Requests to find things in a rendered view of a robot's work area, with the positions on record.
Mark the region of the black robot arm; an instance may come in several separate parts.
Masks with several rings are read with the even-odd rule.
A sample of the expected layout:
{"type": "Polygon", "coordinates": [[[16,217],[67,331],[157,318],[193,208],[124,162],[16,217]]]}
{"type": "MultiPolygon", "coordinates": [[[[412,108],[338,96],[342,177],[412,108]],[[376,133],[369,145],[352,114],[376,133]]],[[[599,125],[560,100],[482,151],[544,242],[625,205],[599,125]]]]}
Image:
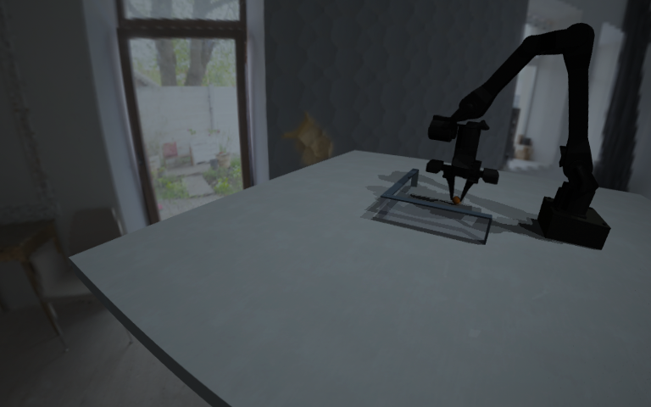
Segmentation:
{"type": "MultiPolygon", "coordinates": [[[[487,82],[461,100],[459,109],[451,117],[433,115],[428,128],[428,138],[451,142],[457,137],[457,145],[478,147],[481,130],[490,129],[486,121],[469,121],[466,125],[457,122],[481,118],[498,93],[535,56],[563,54],[569,79],[569,136],[566,146],[560,146],[559,167],[563,166],[563,172],[569,182],[564,181],[562,187],[559,187],[553,203],[556,211],[560,213],[586,219],[586,213],[598,188],[592,174],[593,161],[588,141],[588,69],[594,37],[594,29],[584,23],[576,23],[563,30],[528,36],[487,82]]],[[[475,152],[461,152],[462,149],[456,149],[450,174],[465,179],[470,179],[470,175],[478,176],[482,161],[476,160],[475,152]]]]}

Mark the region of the clear low l-shaped wall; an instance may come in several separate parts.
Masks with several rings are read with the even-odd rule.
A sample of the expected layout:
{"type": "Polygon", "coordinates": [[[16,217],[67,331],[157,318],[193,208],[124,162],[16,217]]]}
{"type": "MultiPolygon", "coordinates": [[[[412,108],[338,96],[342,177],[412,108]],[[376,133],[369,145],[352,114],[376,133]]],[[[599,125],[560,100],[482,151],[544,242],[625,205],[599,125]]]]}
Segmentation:
{"type": "MultiPolygon", "coordinates": [[[[416,188],[418,171],[393,195],[407,198],[416,188]]],[[[490,220],[381,198],[379,220],[484,244],[490,220]]]]}

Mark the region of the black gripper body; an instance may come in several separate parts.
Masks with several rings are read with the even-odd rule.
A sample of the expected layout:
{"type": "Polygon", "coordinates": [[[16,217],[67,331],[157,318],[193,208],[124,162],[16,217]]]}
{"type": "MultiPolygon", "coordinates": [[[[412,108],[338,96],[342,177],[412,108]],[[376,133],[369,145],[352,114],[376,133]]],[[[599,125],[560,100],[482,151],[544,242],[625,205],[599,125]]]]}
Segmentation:
{"type": "MultiPolygon", "coordinates": [[[[478,147],[466,147],[466,146],[460,146],[460,145],[455,144],[454,155],[456,153],[457,148],[462,149],[461,153],[470,154],[470,152],[475,152],[476,155],[477,155],[477,148],[478,147]]],[[[426,171],[430,172],[430,173],[436,173],[437,174],[437,172],[439,172],[440,170],[443,170],[443,172],[444,172],[443,175],[444,176],[452,176],[450,174],[451,169],[452,169],[452,165],[444,164],[444,162],[441,161],[441,160],[432,159],[431,161],[426,163],[426,171]]],[[[485,183],[497,185],[498,184],[498,177],[499,177],[499,174],[498,174],[497,170],[484,168],[484,170],[480,170],[478,176],[477,175],[474,175],[474,176],[470,175],[469,180],[478,181],[478,179],[482,178],[482,180],[485,183]]]]}

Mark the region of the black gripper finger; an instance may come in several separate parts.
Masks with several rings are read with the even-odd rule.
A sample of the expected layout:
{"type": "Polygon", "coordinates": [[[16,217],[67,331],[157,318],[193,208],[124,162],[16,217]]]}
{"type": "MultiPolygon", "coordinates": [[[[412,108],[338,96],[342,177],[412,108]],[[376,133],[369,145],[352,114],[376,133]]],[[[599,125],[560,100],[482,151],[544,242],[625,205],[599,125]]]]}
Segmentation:
{"type": "Polygon", "coordinates": [[[443,178],[447,179],[448,182],[448,189],[450,193],[450,199],[453,200],[453,194],[454,194],[454,176],[444,176],[442,175],[443,178]]]}
{"type": "Polygon", "coordinates": [[[462,202],[462,199],[466,195],[467,191],[472,187],[472,185],[474,183],[478,183],[478,181],[472,181],[472,180],[466,179],[465,187],[464,187],[464,190],[462,192],[460,202],[462,202]]]}

